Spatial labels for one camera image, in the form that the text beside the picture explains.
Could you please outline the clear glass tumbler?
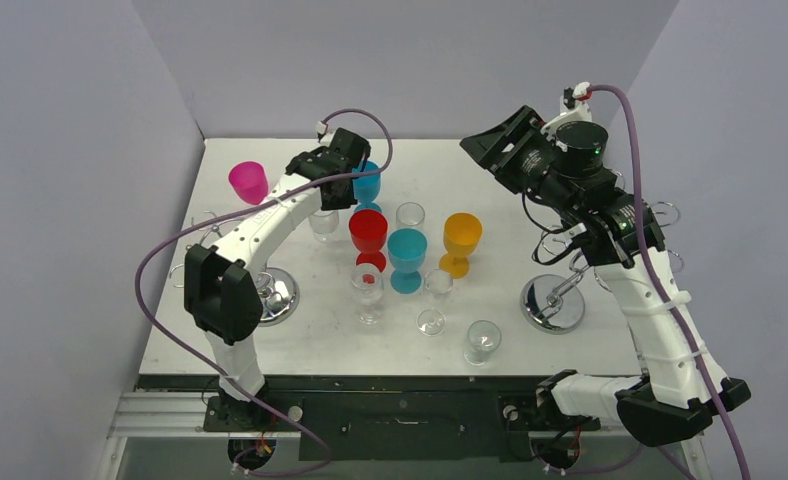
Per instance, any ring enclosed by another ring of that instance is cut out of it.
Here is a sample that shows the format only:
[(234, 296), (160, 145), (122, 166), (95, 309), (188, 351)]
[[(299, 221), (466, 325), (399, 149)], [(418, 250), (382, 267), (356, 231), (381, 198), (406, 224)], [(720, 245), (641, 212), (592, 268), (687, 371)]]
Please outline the clear glass tumbler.
[(398, 206), (395, 212), (396, 229), (423, 230), (425, 210), (416, 202), (405, 202)]

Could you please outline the blue plastic wine glass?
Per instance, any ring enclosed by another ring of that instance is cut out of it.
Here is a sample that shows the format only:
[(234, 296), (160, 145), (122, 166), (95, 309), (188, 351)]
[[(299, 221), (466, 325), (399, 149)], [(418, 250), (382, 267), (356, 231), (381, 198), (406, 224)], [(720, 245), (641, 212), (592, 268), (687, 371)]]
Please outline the blue plastic wine glass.
[(382, 208), (375, 202), (381, 190), (381, 175), (357, 177), (352, 180), (353, 193), (357, 201), (354, 212), (374, 210), (381, 213)]

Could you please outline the clear patterned wine glass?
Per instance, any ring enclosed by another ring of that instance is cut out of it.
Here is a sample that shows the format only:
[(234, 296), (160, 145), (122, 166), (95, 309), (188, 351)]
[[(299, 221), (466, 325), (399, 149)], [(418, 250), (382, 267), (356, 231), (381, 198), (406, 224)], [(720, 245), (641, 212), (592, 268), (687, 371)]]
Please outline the clear patterned wine glass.
[(384, 294), (381, 272), (372, 264), (359, 264), (351, 273), (350, 284), (359, 321), (365, 325), (377, 324), (382, 315)]

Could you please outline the orange plastic wine glass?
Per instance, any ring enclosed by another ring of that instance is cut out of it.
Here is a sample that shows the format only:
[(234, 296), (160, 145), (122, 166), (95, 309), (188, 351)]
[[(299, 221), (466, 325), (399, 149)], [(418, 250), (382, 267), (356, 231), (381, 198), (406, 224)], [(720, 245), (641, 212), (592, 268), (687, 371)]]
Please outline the orange plastic wine glass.
[(466, 212), (451, 215), (443, 228), (445, 253), (439, 260), (439, 268), (453, 279), (465, 277), (470, 269), (469, 256), (478, 247), (482, 233), (482, 224), (475, 215)]

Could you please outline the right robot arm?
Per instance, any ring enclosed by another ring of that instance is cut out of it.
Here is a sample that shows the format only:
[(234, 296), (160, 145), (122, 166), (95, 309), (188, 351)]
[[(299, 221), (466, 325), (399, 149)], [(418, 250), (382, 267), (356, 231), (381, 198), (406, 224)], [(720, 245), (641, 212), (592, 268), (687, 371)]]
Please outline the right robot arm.
[(587, 114), (545, 121), (523, 106), (460, 145), (507, 190), (558, 214), (570, 249), (582, 254), (616, 299), (641, 357), (639, 376), (571, 369), (541, 382), (536, 418), (548, 427), (573, 417), (614, 421), (640, 443), (658, 447), (701, 433), (715, 416), (746, 403), (751, 391), (702, 343), (654, 213), (603, 164), (608, 138)]

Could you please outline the red plastic wine glass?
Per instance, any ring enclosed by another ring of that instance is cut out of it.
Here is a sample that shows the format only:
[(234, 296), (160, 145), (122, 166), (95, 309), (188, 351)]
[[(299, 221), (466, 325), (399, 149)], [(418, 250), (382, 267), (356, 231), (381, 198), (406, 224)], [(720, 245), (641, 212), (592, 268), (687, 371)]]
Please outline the red plastic wine glass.
[(349, 222), (351, 241), (358, 250), (356, 265), (370, 264), (379, 272), (384, 272), (387, 260), (382, 248), (387, 240), (388, 222), (380, 213), (372, 209), (355, 212)]

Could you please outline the teal wine glass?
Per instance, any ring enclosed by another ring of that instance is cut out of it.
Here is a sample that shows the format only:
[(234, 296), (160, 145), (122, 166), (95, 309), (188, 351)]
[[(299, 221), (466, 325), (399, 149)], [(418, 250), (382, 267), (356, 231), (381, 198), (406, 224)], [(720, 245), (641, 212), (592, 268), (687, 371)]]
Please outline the teal wine glass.
[(417, 292), (422, 285), (419, 269), (428, 248), (426, 236), (416, 229), (399, 229), (389, 236), (387, 248), (393, 268), (390, 276), (392, 289), (399, 294)]

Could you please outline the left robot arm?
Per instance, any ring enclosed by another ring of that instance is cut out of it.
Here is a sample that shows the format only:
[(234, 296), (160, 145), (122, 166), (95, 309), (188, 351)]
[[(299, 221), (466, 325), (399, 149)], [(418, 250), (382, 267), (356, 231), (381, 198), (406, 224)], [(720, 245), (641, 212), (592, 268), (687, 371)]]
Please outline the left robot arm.
[(368, 160), (369, 142), (338, 128), (317, 148), (291, 159), (258, 212), (209, 247), (193, 246), (184, 260), (184, 309), (204, 332), (223, 372), (221, 404), (242, 429), (261, 427), (268, 402), (253, 333), (264, 306), (256, 280), (289, 235), (318, 211), (356, 204), (352, 173)]

